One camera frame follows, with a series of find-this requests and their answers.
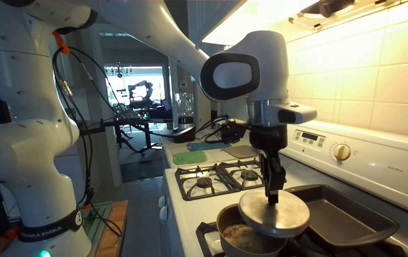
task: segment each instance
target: range hood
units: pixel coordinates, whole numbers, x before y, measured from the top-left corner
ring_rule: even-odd
[[[274,30],[287,42],[408,0],[247,0],[202,42],[235,45],[248,33]]]

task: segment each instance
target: metal lid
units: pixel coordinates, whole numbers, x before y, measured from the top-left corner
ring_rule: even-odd
[[[278,203],[270,205],[264,188],[247,191],[238,202],[243,221],[261,234],[293,237],[301,234],[310,222],[310,211],[299,197],[279,190]]]

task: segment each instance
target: green cloth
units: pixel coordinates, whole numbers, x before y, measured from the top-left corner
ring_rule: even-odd
[[[201,163],[207,161],[207,156],[203,151],[183,152],[174,154],[174,163],[177,165]]]

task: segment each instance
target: floor mat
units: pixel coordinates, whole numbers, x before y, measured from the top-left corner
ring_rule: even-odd
[[[120,169],[123,182],[161,177],[164,174],[162,159],[121,164]]]

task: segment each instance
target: baking pan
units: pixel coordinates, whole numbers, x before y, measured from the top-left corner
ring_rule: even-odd
[[[325,248],[339,252],[382,241],[399,229],[399,224],[326,185],[285,189],[310,209],[306,233]]]

